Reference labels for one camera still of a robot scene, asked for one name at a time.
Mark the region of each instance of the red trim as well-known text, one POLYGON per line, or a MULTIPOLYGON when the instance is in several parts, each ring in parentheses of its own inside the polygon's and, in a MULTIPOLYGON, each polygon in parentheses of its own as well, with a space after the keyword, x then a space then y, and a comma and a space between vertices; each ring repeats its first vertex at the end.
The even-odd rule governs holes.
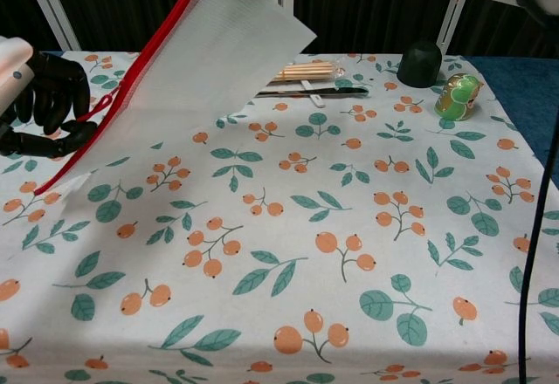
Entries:
POLYGON ((144 70, 146 65, 149 64, 150 60, 154 57, 155 53, 157 52, 165 38, 173 30, 176 23, 188 7, 190 1, 191 0, 178 0, 176 2, 175 6, 173 6, 173 9, 165 18, 157 32, 154 34, 153 37, 151 37, 143 50, 141 50, 141 54, 138 59, 130 66, 127 73, 122 78, 121 89, 116 95, 116 98, 114 99, 111 108, 105 115, 105 118, 103 118, 103 121, 97 128, 97 131, 95 132, 93 138, 84 147, 78 150, 64 165, 64 167, 60 169, 60 171, 55 176, 52 177, 52 179, 50 179, 47 183, 43 184, 39 188, 35 189, 35 195, 43 194, 56 182, 58 182, 62 178, 62 176, 65 175, 73 167, 73 165, 76 164, 76 162, 87 152, 87 150, 101 136, 109 123, 115 118, 115 116, 117 116, 117 114, 121 110, 124 100, 127 98, 128 93, 132 89, 133 84, 137 81, 138 78, 141 77, 141 72, 144 70))

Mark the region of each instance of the black object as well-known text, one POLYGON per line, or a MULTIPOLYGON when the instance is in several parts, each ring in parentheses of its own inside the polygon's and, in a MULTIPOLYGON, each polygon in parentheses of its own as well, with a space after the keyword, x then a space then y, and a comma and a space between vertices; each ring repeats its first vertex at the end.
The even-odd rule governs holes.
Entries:
POLYGON ((411 87, 431 87, 437 82, 443 60, 440 49, 430 41, 417 41, 402 57, 397 77, 411 87))
POLYGON ((79 63, 34 51, 26 63, 35 77, 14 103, 0 115, 0 155, 12 153, 42 157, 62 157, 85 145, 95 133, 95 122, 64 119, 73 108, 75 118, 89 110, 89 84, 79 63), (59 127, 68 132, 65 138, 50 138, 16 133, 10 126, 16 118, 23 123, 31 117, 45 134, 59 127))

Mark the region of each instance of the tablecloth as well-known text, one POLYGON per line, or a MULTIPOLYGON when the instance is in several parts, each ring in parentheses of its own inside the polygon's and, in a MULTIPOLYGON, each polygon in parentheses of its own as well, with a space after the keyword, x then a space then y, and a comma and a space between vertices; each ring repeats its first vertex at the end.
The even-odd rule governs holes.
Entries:
MULTIPOLYGON (((92 104, 136 56, 65 54, 92 104)), ((397 80, 400 56, 311 59, 369 97, 254 99, 39 197, 65 159, 2 160, 0 382, 517 382, 528 144, 489 86, 470 120, 435 114, 452 74, 483 80, 461 57, 428 89, 397 80)), ((558 220, 552 188, 528 307, 540 383, 559 373, 558 220)))

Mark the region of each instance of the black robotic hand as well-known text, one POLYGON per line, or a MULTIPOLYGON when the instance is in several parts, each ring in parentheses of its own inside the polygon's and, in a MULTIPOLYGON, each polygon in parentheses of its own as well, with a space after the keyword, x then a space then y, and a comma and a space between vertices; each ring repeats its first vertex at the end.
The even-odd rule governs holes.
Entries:
POLYGON ((14 103, 0 115, 0 154, 12 153, 43 157, 62 157, 85 145, 93 136, 97 124, 64 120, 73 108, 78 119, 89 110, 89 85, 80 64, 42 52, 33 52, 26 63, 35 77, 14 103), (25 133, 15 133, 10 123, 15 118, 43 127, 46 135, 59 127, 69 134, 62 139, 25 133))

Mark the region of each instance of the black wire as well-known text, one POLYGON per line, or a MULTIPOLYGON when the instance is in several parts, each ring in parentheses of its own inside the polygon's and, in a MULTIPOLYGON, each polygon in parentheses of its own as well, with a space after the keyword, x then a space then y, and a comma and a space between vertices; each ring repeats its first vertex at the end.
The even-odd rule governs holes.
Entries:
POLYGON ((521 288, 521 304, 518 316, 518 375, 521 384, 527 383, 526 377, 526 313, 528 309, 528 291, 530 288, 530 279, 532 278, 532 270, 534 268, 535 249, 540 236, 540 228, 542 227, 543 211, 545 210, 545 201, 548 196, 549 181, 555 166, 557 149, 559 148, 559 107, 557 108, 556 125, 551 138, 549 147, 548 160, 543 170, 542 184, 540 193, 538 194, 538 203, 535 208, 534 226, 532 227, 532 235, 530 236, 530 245, 528 255, 526 257, 526 265, 524 267, 524 275, 522 278, 521 288))

